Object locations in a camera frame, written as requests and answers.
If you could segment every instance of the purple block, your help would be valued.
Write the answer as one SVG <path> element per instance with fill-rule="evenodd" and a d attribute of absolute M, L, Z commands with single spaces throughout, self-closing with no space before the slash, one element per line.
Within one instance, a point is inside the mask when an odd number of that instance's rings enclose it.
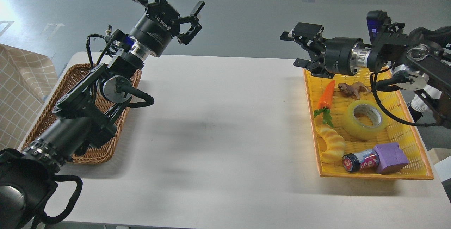
<path fill-rule="evenodd" d="M 409 163 L 404 152 L 399 149 L 399 144 L 397 142 L 378 144 L 373 150 L 379 155 L 379 165 L 376 168 L 377 173 L 386 174 L 399 172 Z"/>

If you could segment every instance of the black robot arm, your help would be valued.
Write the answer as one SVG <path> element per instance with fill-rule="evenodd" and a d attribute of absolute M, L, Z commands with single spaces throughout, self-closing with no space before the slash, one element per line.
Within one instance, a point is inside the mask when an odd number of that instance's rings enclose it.
<path fill-rule="evenodd" d="M 376 101 L 376 90 L 411 90 L 430 107 L 436 120 L 434 124 L 403 123 L 451 128 L 451 57 L 445 52 L 451 49 L 451 27 L 435 31 L 417 28 L 406 35 L 405 24 L 392 23 L 385 11 L 368 12 L 367 25 L 371 44 L 364 44 L 360 38 L 325 39 L 322 25 L 308 23 L 298 23 L 291 31 L 283 32 L 280 39 L 294 41 L 309 53 L 311 60 L 296 59 L 294 65 L 306 68 L 312 76 L 355 75 L 359 68 L 367 68 L 374 73 Z M 392 78 L 377 81 L 377 73 L 387 64 L 393 71 Z M 425 85 L 442 91 L 441 98 L 428 96 L 423 91 Z"/>
<path fill-rule="evenodd" d="M 33 227 L 39 221 L 55 224 L 65 219 L 80 195 L 82 181 L 77 176 L 56 173 L 72 160 L 72 154 L 82 155 L 88 147 L 100 148 L 108 142 L 116 133 L 114 122 L 126 107 L 152 105 L 153 97 L 133 88 L 130 78 L 144 67 L 149 55 L 159 57 L 172 38 L 177 36 L 180 43 L 188 44 L 201 29 L 198 13 L 204 6 L 202 1 L 183 18 L 166 0 L 134 1 L 146 10 L 129 34 L 120 30 L 111 33 L 109 27 L 106 36 L 88 36 L 87 52 L 92 70 L 56 103 L 53 113 L 58 119 L 22 152 L 0 151 L 0 228 L 19 229 L 33 217 Z M 190 23 L 191 28 L 180 34 L 183 23 Z M 91 37 L 107 42 L 96 66 L 90 55 Z M 105 54 L 112 56 L 112 51 L 115 54 L 110 64 L 100 63 Z M 97 91 L 114 103 L 105 113 L 95 106 Z M 144 101 L 131 103 L 132 96 Z M 74 181 L 77 188 L 66 209 L 51 218 L 44 208 L 59 181 Z"/>

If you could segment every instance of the toy croissant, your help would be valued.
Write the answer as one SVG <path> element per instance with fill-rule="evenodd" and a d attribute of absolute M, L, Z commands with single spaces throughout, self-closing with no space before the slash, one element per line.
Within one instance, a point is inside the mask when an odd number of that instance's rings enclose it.
<path fill-rule="evenodd" d="M 320 154 L 324 163 L 334 163 L 345 154 L 345 139 L 327 124 L 316 126 L 316 132 L 324 139 L 327 150 Z"/>

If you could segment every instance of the orange carrot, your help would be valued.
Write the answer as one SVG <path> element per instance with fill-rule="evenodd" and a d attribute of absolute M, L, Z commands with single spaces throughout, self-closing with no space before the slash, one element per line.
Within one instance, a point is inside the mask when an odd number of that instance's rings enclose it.
<path fill-rule="evenodd" d="M 327 108 L 330 109 L 332 107 L 332 94 L 334 93 L 335 88 L 335 80 L 332 80 L 325 88 L 321 97 L 318 101 L 318 109 Z"/>
<path fill-rule="evenodd" d="M 322 113 L 322 123 L 328 124 L 331 127 L 334 125 L 332 124 L 332 116 L 330 115 L 330 109 L 332 107 L 332 95 L 334 93 L 335 88 L 335 80 L 332 80 L 330 83 L 327 84 L 326 88 L 324 89 L 324 92 L 322 93 L 321 97 L 318 101 L 318 109 L 314 110 L 313 115 L 314 117 L 317 117 Z"/>

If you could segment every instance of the checkered cloth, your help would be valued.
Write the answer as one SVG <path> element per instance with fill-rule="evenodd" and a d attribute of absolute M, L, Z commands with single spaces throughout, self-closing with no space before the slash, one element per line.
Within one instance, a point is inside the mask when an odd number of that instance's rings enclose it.
<path fill-rule="evenodd" d="M 19 147 L 57 80 L 48 57 L 0 44 L 0 150 Z"/>

